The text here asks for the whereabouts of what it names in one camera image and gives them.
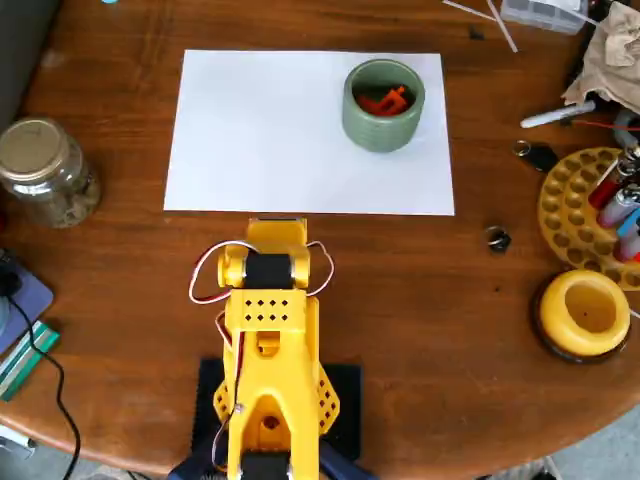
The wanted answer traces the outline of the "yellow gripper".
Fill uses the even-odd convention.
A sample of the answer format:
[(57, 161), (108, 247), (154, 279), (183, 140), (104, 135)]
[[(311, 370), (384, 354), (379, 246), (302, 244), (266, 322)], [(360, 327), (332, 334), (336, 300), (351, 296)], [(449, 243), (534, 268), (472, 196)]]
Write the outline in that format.
[(288, 252), (307, 244), (307, 221), (251, 218), (246, 240), (261, 252)]

